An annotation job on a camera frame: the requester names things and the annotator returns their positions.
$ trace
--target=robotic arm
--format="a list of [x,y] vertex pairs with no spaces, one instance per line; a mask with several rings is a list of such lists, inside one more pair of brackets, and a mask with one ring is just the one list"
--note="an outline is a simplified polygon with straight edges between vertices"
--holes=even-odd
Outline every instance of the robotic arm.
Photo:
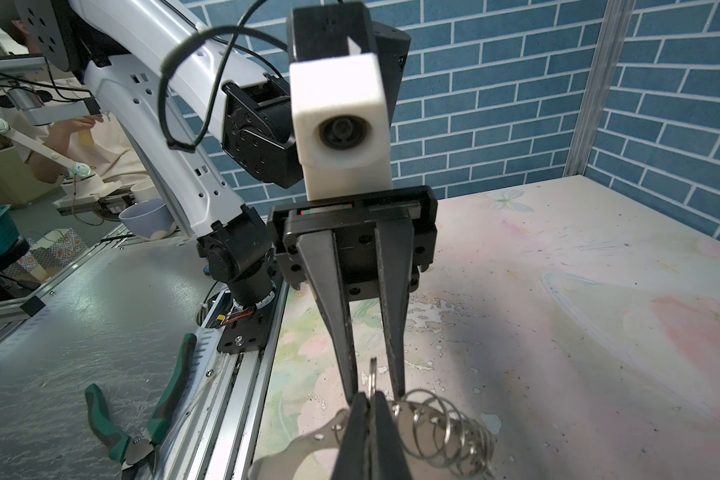
[[[347,403],[360,415],[358,431],[377,407],[368,410],[370,400],[358,392],[350,300],[380,299],[393,393],[403,398],[408,295],[432,263],[437,235],[432,189],[391,190],[389,123],[410,37],[349,2],[294,9],[290,85],[230,55],[209,132],[258,180],[290,187],[305,179],[308,201],[272,208],[265,226],[203,149],[172,150],[159,127],[158,72],[174,49],[196,39],[201,23],[191,12],[172,0],[16,4],[48,59],[82,77],[102,110],[115,113],[174,217],[196,235],[212,276],[236,302],[253,306],[269,295],[273,256],[289,283],[310,283]],[[172,89],[197,112],[206,111],[222,54],[209,40],[173,75]],[[175,139],[190,142],[192,130],[171,98],[166,122]]]

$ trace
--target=metal table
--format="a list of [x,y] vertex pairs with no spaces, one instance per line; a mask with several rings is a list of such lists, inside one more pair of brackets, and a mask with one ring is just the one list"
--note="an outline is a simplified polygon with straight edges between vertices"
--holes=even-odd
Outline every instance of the metal table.
[[233,449],[250,457],[240,448],[246,427],[253,430],[247,406],[263,400],[269,370],[260,367],[268,358],[271,364],[274,346],[269,357],[216,354],[220,332],[194,322],[212,285],[203,266],[183,236],[112,241],[35,292],[47,305],[30,320],[18,308],[22,300],[0,303],[0,479],[118,478],[120,467],[89,430],[83,390],[96,382],[115,423],[144,433],[187,332],[198,335],[195,361],[177,427],[162,448],[161,476],[231,473]]
[[[719,241],[575,176],[443,200],[437,248],[406,387],[497,434],[496,478],[720,479]],[[289,297],[256,458],[346,408],[308,287]],[[376,356],[390,390],[378,301],[350,309],[361,388]]]

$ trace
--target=metal frame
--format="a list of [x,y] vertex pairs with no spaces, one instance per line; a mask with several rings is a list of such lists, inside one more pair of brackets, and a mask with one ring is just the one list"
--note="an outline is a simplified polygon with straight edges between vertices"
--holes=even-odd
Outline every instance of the metal frame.
[[[120,224],[108,233],[108,236],[119,236],[128,234],[129,231],[124,225]],[[41,285],[37,290],[27,296],[6,300],[0,302],[0,342],[8,338],[8,336],[16,331],[30,316],[21,309],[21,306],[31,297],[36,296],[42,299],[46,295],[53,295],[54,288],[58,286],[69,275],[77,271],[83,264],[106,248],[124,248],[128,245],[140,244],[144,242],[139,237],[123,238],[119,240],[109,240],[107,242],[99,242],[88,248],[80,254],[73,262],[69,263],[65,268],[54,275],[48,282]]]
[[[263,352],[217,353],[211,380],[187,408],[162,467],[163,477],[175,480],[245,478],[259,432],[275,350],[288,298],[283,282],[269,342]],[[216,314],[216,305],[206,321]]]
[[584,174],[634,5],[635,0],[608,1],[590,67],[590,76],[586,81],[574,137],[570,142],[568,159],[563,171],[564,177]]

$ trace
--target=pliers jaw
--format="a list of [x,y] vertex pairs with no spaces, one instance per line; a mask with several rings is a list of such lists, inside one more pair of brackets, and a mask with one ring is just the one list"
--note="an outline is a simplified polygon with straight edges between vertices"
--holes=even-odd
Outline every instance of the pliers jaw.
[[157,466],[157,449],[148,438],[132,438],[125,450],[121,479],[135,480],[139,468],[145,464],[150,467],[150,473],[154,476]]

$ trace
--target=person's arm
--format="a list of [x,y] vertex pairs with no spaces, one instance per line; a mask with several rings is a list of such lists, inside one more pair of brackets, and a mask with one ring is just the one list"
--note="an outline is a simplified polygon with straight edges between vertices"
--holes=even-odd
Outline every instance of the person's arm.
[[[80,130],[92,129],[97,121],[103,121],[101,115],[58,121],[48,128],[48,138],[43,145],[67,156],[72,134]],[[34,177],[46,184],[54,184],[59,175],[67,174],[66,168],[34,151],[27,159],[27,165],[32,169]]]

